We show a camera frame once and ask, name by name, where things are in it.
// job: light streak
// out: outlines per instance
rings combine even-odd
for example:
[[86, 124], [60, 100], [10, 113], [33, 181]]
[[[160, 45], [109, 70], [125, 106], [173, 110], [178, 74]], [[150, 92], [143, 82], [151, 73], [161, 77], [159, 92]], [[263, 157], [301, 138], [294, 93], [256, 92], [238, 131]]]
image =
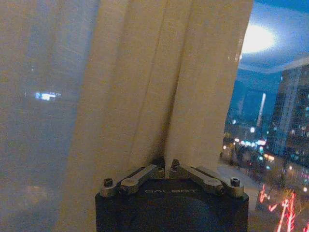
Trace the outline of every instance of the light streak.
[[277, 208], [277, 205], [278, 205], [278, 204], [275, 204], [274, 206], [269, 205], [269, 206], [268, 206], [268, 209], [270, 210], [270, 212], [274, 211], [275, 208]]
[[309, 232], [309, 223], [307, 223], [307, 226], [303, 229], [303, 232]]
[[265, 197], [266, 197], [265, 184], [263, 184], [262, 190], [260, 191], [260, 199], [259, 199], [260, 203], [263, 203]]
[[283, 210], [282, 210], [281, 218], [280, 218], [279, 225], [278, 225], [276, 232], [281, 231], [281, 226], [282, 226], [283, 218], [285, 215], [285, 210], [286, 210], [286, 207], [288, 206], [288, 199], [284, 200], [284, 202], [282, 203], [282, 206], [283, 206]]
[[287, 230], [287, 232], [291, 232], [294, 229], [294, 220], [295, 220], [294, 199], [295, 199], [295, 193], [292, 193], [292, 196], [291, 196], [290, 202], [289, 202], [288, 213], [287, 213], [287, 217], [288, 217], [288, 220], [287, 220], [288, 230]]

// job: screw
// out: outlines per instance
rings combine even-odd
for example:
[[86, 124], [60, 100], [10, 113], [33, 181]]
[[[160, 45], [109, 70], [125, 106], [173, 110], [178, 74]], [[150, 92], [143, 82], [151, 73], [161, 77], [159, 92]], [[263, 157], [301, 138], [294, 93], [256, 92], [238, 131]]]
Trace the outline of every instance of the screw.
[[107, 188], [111, 187], [112, 186], [112, 179], [111, 178], [105, 179], [104, 182], [103, 182], [103, 185], [104, 185], [104, 187], [107, 187]]
[[218, 192], [219, 195], [223, 195], [223, 194], [225, 194], [225, 188], [223, 186], [218, 186], [217, 192]]
[[239, 180], [239, 178], [232, 177], [232, 178], [231, 178], [231, 186], [233, 186], [233, 187], [239, 187], [239, 186], [240, 186], [240, 180]]
[[178, 161], [178, 159], [174, 159], [173, 160], [173, 163], [172, 163], [172, 166], [171, 166], [171, 168], [172, 168], [172, 170], [177, 170], [177, 168], [179, 167], [179, 161]]

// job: curtain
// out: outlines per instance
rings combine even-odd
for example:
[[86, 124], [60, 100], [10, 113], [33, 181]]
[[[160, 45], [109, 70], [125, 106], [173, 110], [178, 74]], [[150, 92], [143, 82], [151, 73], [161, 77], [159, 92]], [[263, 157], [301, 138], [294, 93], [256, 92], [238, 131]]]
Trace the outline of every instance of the curtain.
[[164, 156], [216, 169], [247, 0], [104, 0], [55, 231], [94, 231], [104, 178]]

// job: skyscraper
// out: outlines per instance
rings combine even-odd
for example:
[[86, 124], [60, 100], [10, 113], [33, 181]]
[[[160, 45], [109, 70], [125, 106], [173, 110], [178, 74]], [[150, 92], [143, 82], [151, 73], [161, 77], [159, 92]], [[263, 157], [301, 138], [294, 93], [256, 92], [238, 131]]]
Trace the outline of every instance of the skyscraper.
[[283, 71], [267, 148], [309, 166], [309, 65]]

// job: metal bracket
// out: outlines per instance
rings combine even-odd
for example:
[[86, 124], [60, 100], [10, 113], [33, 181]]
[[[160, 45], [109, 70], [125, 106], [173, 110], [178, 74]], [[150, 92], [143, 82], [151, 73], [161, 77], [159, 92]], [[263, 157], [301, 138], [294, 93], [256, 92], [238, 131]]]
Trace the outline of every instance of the metal bracket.
[[204, 167], [189, 167], [179, 163], [174, 159], [169, 176], [172, 179], [190, 178], [200, 185], [205, 192], [223, 195], [227, 193], [231, 197], [241, 197], [243, 195], [243, 185], [238, 178], [232, 177], [231, 184], [228, 184], [217, 173]]
[[[124, 179], [114, 182], [108, 178], [104, 180], [100, 191], [102, 197], [112, 197], [117, 193], [130, 195], [139, 191], [139, 187], [149, 179], [164, 178], [165, 171], [156, 165], [149, 165], [144, 168], [135, 170], [132, 174]], [[241, 197], [244, 193], [244, 187], [238, 178], [232, 177], [230, 183], [225, 181], [217, 173], [205, 167], [189, 167], [179, 163], [174, 159], [169, 171], [171, 179], [191, 179], [200, 185], [205, 192], [223, 195], [227, 193], [231, 197]]]
[[129, 195], [138, 192], [139, 187], [149, 179], [164, 178], [164, 169], [158, 168], [156, 165], [149, 165], [145, 168], [139, 168], [131, 175], [123, 180], [113, 183], [112, 179], [105, 179], [100, 191], [102, 197], [112, 197], [116, 193]]

